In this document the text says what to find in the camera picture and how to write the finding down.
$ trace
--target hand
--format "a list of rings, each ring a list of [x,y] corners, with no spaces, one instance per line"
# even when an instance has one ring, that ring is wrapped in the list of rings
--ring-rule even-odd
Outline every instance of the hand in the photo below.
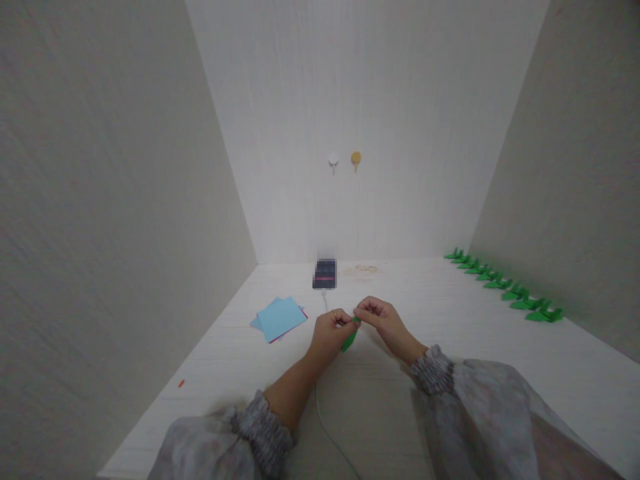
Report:
[[[413,362],[428,350],[409,333],[400,315],[390,303],[376,297],[367,297],[353,309],[353,314],[363,322],[372,325],[391,353],[408,366],[412,366]]]
[[[340,353],[345,340],[358,328],[360,322],[351,321],[351,317],[342,309],[323,313],[315,321],[313,338],[306,357],[316,364],[328,367]]]

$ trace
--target white desk surface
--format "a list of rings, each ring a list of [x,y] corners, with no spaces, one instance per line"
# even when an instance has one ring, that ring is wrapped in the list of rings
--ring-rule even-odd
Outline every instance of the white desk surface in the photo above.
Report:
[[[327,292],[330,309],[348,310],[374,295],[393,303],[418,339],[439,343],[453,359],[512,364],[604,460],[626,478],[640,477],[640,365],[566,319],[524,320],[500,292],[444,259],[338,262],[338,270],[337,289]],[[296,362],[324,310],[312,274],[313,264],[258,266],[98,475],[146,478],[172,421],[246,405]],[[249,322],[289,295],[309,320],[267,344]],[[429,478],[415,388],[374,329],[362,326],[319,392],[328,430],[364,478]],[[319,426],[313,394],[297,436],[288,477],[352,477]]]

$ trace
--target blue paper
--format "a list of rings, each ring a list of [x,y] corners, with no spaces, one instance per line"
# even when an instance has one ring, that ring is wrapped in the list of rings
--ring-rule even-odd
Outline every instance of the blue paper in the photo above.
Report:
[[[272,342],[300,325],[307,318],[293,298],[288,297],[282,301],[274,301],[270,306],[258,312],[258,319],[265,339],[267,342]]]
[[[269,308],[270,306],[272,306],[274,303],[280,302],[282,301],[282,298],[280,297],[276,297],[267,308]],[[300,310],[304,310],[305,308],[302,305],[298,305],[298,307],[300,308]],[[251,322],[249,323],[250,326],[252,326],[253,328],[255,328],[256,330],[262,330],[262,325],[260,325],[260,319],[256,316],[256,318],[254,318],[253,320],[251,320]],[[280,338],[278,338],[278,341],[282,341],[282,339],[284,338],[284,335],[281,335]]]

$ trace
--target gray patterned sleeve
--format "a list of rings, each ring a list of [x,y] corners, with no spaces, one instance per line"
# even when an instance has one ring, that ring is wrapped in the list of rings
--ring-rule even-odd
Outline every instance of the gray patterned sleeve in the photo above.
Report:
[[[620,479],[512,366],[454,364],[434,345],[411,372],[439,480]]]
[[[149,479],[278,478],[293,446],[289,430],[258,391],[242,412],[227,407],[174,421]]]
[[[251,404],[231,419],[233,431],[249,441],[253,458],[267,478],[279,478],[288,452],[293,448],[293,437],[282,425],[280,418],[269,410],[261,391],[256,392]]]

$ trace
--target charging cable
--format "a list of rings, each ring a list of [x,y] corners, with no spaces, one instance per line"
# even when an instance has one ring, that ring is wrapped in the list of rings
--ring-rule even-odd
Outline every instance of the charging cable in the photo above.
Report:
[[[326,289],[322,289],[322,298],[325,302],[325,311],[329,311],[329,307],[327,305]],[[353,470],[353,474],[355,475],[355,477],[359,480],[362,477],[360,476],[360,474],[358,474],[358,470],[355,469],[355,467],[351,463],[351,460],[349,460],[349,457],[347,456],[347,454],[342,450],[342,448],[340,448],[340,445],[338,445],[337,442],[333,439],[333,437],[325,427],[324,421],[322,420],[322,414],[320,413],[320,400],[319,400],[320,394],[318,393],[318,383],[319,381],[315,383],[315,411],[318,414],[318,420],[320,421],[320,426],[322,427],[322,430],[324,430],[325,434],[328,436],[329,440],[331,440],[331,443],[333,444],[333,446],[338,450],[338,452],[340,452],[340,455],[342,455],[342,458],[344,458],[344,460],[346,460],[346,462],[349,464],[349,466],[351,467],[351,470]]]

